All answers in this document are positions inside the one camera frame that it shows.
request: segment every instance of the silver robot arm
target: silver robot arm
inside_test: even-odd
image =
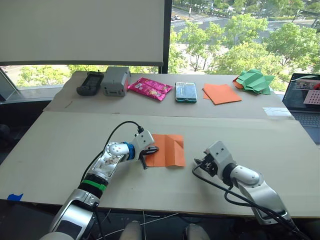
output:
[[[156,152],[150,147],[155,141],[148,130],[136,134],[132,142],[109,142],[102,154],[92,163],[64,205],[55,215],[47,235],[41,240],[86,239],[93,227],[100,198],[116,172],[119,163],[140,159],[146,168],[142,154]]]
[[[245,166],[237,165],[231,153],[221,141],[209,146],[204,153],[206,156],[202,161],[195,160],[198,164],[203,163],[201,169],[208,172],[212,177],[217,175],[226,185],[237,187],[250,201],[271,209],[292,222],[284,203],[266,183],[263,175]],[[261,225],[277,224],[276,220],[257,208],[252,207],[252,211]]]

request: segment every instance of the snack bag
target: snack bag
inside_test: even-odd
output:
[[[170,85],[145,77],[139,78],[138,81],[128,86],[128,89],[136,93],[146,95],[159,101],[162,101],[172,88],[173,87]]]

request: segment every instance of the gray box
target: gray box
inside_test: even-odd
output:
[[[128,66],[109,66],[101,82],[103,94],[113,97],[125,96],[130,76]]]

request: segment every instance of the orange origami paper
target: orange origami paper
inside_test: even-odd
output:
[[[208,95],[205,93],[205,91],[203,91],[203,99],[210,99],[210,97],[208,97]]]
[[[236,78],[232,81],[233,85],[234,85],[237,89],[243,89],[244,86],[243,86],[242,84],[238,83],[238,82],[237,82],[237,79],[238,79],[238,77],[236,77]]]
[[[184,137],[175,134],[152,134],[154,145],[159,148],[154,154],[147,155],[148,167],[186,166]]]
[[[233,89],[228,84],[214,85],[214,84],[204,84],[203,91],[212,100],[215,105],[232,103],[241,101]]]

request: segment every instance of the green band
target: green band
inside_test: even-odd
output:
[[[104,190],[106,190],[106,188],[107,188],[107,187],[106,187],[105,185],[103,185],[103,184],[99,184],[99,183],[96,183],[96,182],[94,182],[94,181],[90,181],[90,180],[87,180],[87,179],[84,179],[84,180],[82,181],[82,183],[84,183],[84,184],[90,184],[90,185],[96,187],[97,189],[100,189],[101,191],[104,191]]]

